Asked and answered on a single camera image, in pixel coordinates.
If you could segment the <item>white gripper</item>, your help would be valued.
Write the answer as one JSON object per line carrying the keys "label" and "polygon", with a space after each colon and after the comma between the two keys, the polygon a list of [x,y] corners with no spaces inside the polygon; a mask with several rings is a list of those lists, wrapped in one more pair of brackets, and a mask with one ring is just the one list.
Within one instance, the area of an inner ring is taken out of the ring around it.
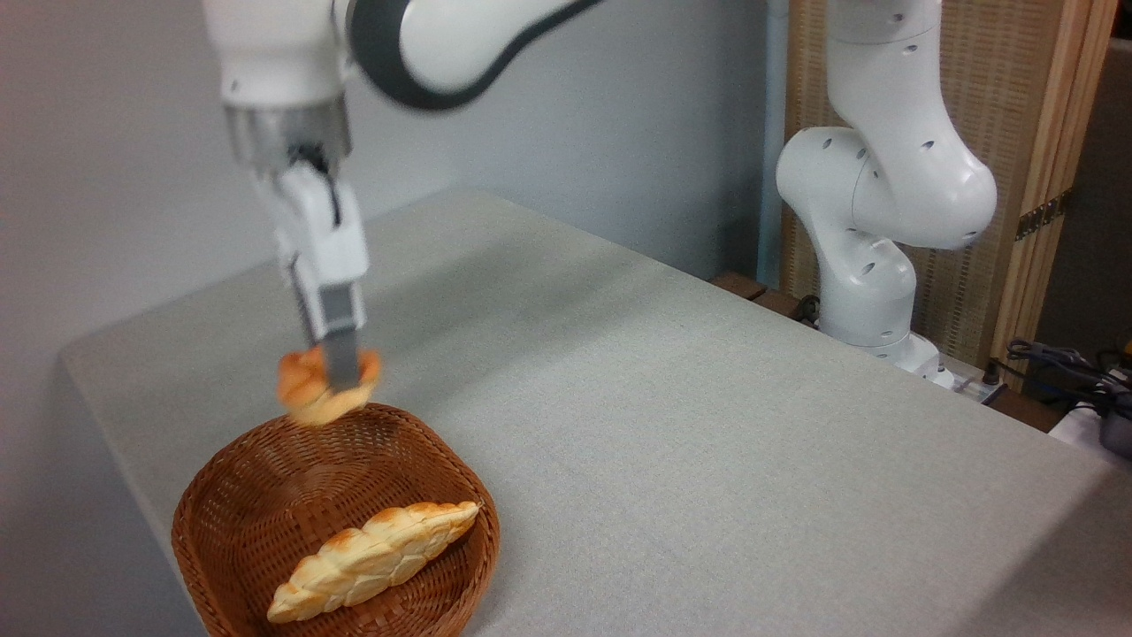
{"label": "white gripper", "polygon": [[309,162],[259,174],[255,190],[271,215],[306,342],[311,348],[321,344],[332,391],[351,390],[361,378],[352,283],[369,267],[355,192]]}

